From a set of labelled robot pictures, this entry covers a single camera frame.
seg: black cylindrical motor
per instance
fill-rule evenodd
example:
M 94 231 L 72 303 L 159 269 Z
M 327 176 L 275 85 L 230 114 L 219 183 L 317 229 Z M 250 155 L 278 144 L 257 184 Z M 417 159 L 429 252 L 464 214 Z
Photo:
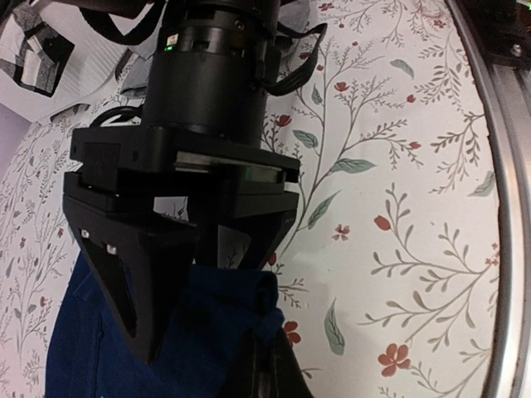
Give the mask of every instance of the black cylindrical motor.
M 280 0 L 170 0 L 142 124 L 260 147 L 267 100 L 260 81 L 278 76 L 279 10 Z

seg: white fabric with floral print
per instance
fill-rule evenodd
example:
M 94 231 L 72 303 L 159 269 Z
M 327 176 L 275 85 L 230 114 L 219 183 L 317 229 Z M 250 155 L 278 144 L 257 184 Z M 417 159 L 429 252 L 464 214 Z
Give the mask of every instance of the white fabric with floral print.
M 480 397 L 499 203 L 483 105 L 450 12 L 442 0 L 311 8 L 312 25 L 330 25 L 319 65 L 302 90 L 271 99 L 263 136 L 264 148 L 302 162 L 299 217 L 267 269 L 309 387 L 317 398 Z M 284 72 L 312 45 L 300 43 Z M 138 102 L 115 94 L 34 124 L 12 160 L 0 193 L 0 396 L 44 391 L 78 254 L 61 212 L 62 173 L 76 168 L 71 131 Z M 182 203 L 160 206 L 184 214 Z M 223 247 L 224 265 L 237 264 L 242 244 Z

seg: white and black patterned cloth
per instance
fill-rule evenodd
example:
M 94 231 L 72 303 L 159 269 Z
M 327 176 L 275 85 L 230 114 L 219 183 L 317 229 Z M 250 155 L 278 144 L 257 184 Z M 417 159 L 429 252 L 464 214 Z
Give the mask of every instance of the white and black patterned cloth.
M 26 1 L 0 0 L 0 70 L 19 86 L 52 97 L 74 44 Z

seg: blue fabric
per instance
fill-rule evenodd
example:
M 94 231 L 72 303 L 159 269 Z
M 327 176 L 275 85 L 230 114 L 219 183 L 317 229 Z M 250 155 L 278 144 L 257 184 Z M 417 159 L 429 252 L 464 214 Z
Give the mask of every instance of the blue fabric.
M 145 365 L 80 255 L 50 341 L 46 398 L 215 398 L 243 333 L 251 328 L 269 343 L 281 328 L 277 299 L 271 273 L 194 265 L 160 357 Z

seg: black strap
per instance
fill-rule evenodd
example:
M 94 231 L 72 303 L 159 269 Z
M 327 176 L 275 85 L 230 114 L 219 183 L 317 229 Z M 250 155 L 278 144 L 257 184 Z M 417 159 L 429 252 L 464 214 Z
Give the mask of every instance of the black strap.
M 274 95 L 275 97 L 280 97 L 282 95 L 287 95 L 308 83 L 315 71 L 315 67 L 317 66 L 317 61 L 319 60 L 319 46 L 323 42 L 327 29 L 328 25 L 326 23 L 321 23 L 305 33 L 299 33 L 279 23 L 278 32 L 287 35 L 288 37 L 302 39 L 303 37 L 314 34 L 319 34 L 319 37 L 315 43 L 314 50 L 304 64 L 299 66 L 281 81 L 278 81 L 274 84 L 264 82 L 262 86 L 264 87 L 265 91 L 271 95 Z
M 154 5 L 148 11 L 140 23 L 131 32 L 123 35 L 114 24 L 109 14 L 81 8 L 81 15 L 87 23 L 101 36 L 114 43 L 124 46 L 137 46 L 146 40 L 157 27 L 158 20 L 163 13 L 165 0 L 155 0 Z

